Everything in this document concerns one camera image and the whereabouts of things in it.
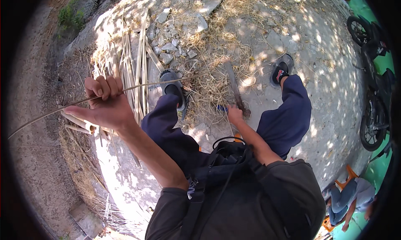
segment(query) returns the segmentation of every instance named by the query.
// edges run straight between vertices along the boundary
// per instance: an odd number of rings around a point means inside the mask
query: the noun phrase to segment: forearm
[[[128,148],[148,167],[162,187],[188,190],[183,171],[133,120],[117,131]]]
[[[355,208],[357,205],[357,200],[355,199],[352,203],[351,206],[348,208],[347,215],[345,216],[345,223],[349,224],[351,221],[352,215],[354,214]]]
[[[253,145],[253,153],[261,164],[268,165],[276,161],[283,161],[244,120],[237,122],[235,126],[238,128],[245,142]]]

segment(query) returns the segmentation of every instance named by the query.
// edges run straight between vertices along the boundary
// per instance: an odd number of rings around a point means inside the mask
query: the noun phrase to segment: white shirt
[[[357,189],[355,191],[355,195],[350,200],[348,204],[348,208],[351,206],[351,203],[356,199],[357,204],[356,208],[361,207],[364,203],[369,202],[375,195],[375,188],[371,185],[367,180],[363,178],[355,178],[355,182],[357,183]]]

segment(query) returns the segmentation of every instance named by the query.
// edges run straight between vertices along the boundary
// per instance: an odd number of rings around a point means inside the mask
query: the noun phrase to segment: motorcycle
[[[361,46],[363,67],[354,66],[364,71],[368,84],[365,109],[360,123],[360,140],[366,150],[373,152],[380,147],[390,129],[391,92],[395,83],[394,73],[387,68],[383,75],[378,74],[373,60],[378,56],[385,56],[390,50],[378,23],[370,23],[360,15],[350,16],[347,27],[353,40]],[[385,147],[387,155],[389,144],[390,140]]]

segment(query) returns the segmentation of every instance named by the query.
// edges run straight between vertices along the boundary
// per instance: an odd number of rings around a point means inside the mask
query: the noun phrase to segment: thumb
[[[86,109],[78,106],[68,106],[64,109],[64,113],[87,120],[93,124],[97,124],[95,121],[94,110]]]

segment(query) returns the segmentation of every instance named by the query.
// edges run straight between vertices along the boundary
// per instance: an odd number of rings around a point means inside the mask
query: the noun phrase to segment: motorcycle wheel
[[[373,134],[371,135],[368,131],[368,126],[370,122],[370,111],[368,110],[369,107],[369,100],[367,103],[367,110],[365,114],[362,117],[362,121],[360,123],[360,129],[359,129],[359,136],[360,136],[360,141],[362,143],[362,146],[369,152],[374,152],[377,150],[381,143],[383,142],[385,136],[386,136],[386,129],[378,129],[374,130]],[[384,112],[383,107],[381,105],[378,105],[377,107],[378,112]]]
[[[361,19],[356,16],[348,17],[347,28],[352,39],[361,47],[371,39],[368,27],[364,27]]]

